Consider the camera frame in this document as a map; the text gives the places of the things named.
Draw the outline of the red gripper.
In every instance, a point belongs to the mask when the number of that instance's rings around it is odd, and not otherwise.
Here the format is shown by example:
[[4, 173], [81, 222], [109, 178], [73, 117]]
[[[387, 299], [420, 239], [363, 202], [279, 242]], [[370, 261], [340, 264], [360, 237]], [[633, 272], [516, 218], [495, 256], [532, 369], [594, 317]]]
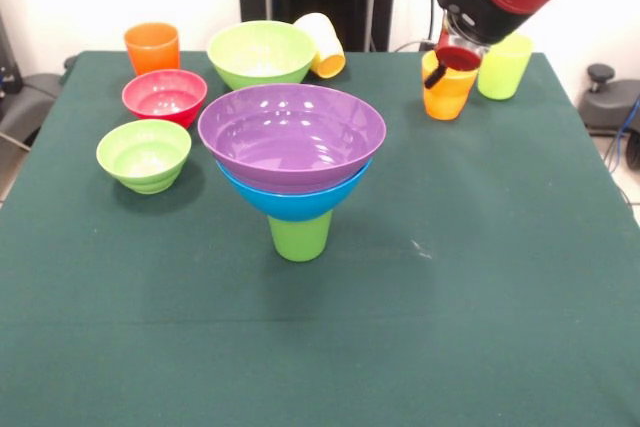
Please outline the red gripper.
[[423, 85], [432, 89], [446, 75], [447, 68], [467, 72], [476, 70], [482, 61], [482, 47], [464, 36], [444, 28], [436, 43], [437, 66], [425, 73]]

